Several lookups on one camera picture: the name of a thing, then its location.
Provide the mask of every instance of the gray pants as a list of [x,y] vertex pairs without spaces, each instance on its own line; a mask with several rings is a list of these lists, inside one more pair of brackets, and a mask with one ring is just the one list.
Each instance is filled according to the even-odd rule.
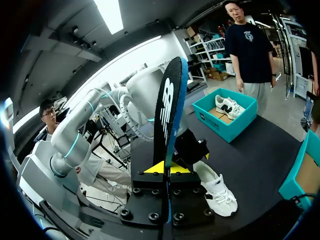
[[257,114],[262,115],[268,103],[268,97],[271,90],[271,84],[265,83],[244,83],[243,93],[249,97],[252,97],[258,101]]
[[114,187],[108,182],[108,180],[131,187],[131,176],[104,161],[98,174],[96,175],[94,182],[91,185],[92,187],[103,192],[126,199],[128,190],[123,187]]

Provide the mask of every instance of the ceiling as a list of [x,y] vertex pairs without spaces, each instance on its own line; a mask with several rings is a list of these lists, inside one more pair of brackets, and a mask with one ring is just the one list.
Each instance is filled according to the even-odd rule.
[[[55,0],[44,7],[16,61],[8,94],[14,123],[58,92],[70,97],[99,68],[127,49],[180,26],[212,0],[119,0],[124,29],[111,34],[93,0]],[[74,43],[74,34],[88,44]]]

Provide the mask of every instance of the man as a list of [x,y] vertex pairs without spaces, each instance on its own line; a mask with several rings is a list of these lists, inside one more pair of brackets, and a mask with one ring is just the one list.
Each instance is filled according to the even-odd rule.
[[[52,134],[59,123],[56,122],[56,112],[51,100],[46,99],[40,104],[39,114],[42,122],[47,126],[46,141],[51,141]],[[105,160],[91,154],[88,161],[76,168],[78,179],[87,186],[92,186],[108,194],[126,199],[128,190],[116,188],[108,183],[107,179],[121,185],[131,186],[131,177],[119,168],[107,163]]]
[[225,50],[230,54],[240,92],[258,101],[258,114],[267,108],[270,84],[276,85],[273,47],[257,26],[246,22],[243,9],[234,1],[223,3],[234,24],[226,31]]

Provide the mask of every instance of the teal box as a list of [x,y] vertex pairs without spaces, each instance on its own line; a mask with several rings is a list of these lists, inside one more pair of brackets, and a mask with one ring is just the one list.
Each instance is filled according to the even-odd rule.
[[213,67],[216,68],[219,72],[223,72],[226,70],[226,65],[224,63],[215,63]]
[[222,53],[218,53],[218,54],[216,55],[216,57],[217,57],[218,59],[223,59],[223,58],[224,58],[224,55],[223,55]]
[[[209,113],[209,111],[216,106],[216,95],[220,95],[223,98],[230,97],[240,106],[245,108],[245,111],[230,124],[225,123]],[[214,92],[193,103],[193,107],[196,117],[201,122],[230,143],[256,118],[258,106],[257,100],[252,97],[224,88],[218,88]]]
[[[300,147],[291,171],[284,180],[282,186],[279,188],[279,193],[286,200],[310,193],[305,192],[296,181],[296,176],[300,170],[305,153],[308,153],[313,158],[318,167],[320,166],[320,138],[310,130]],[[300,202],[297,205],[300,208],[307,210],[311,206],[311,202],[308,197],[302,197],[299,200]]]
[[212,37],[213,37],[213,39],[221,38],[221,36],[220,36],[219,34],[217,34],[217,33],[216,33],[216,34],[213,34]]

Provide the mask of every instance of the black t-shirt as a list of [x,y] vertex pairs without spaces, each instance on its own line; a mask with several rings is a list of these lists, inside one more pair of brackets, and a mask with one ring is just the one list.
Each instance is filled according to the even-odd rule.
[[269,52],[273,46],[260,28],[251,23],[233,24],[226,31],[225,50],[238,57],[243,82],[271,82]]

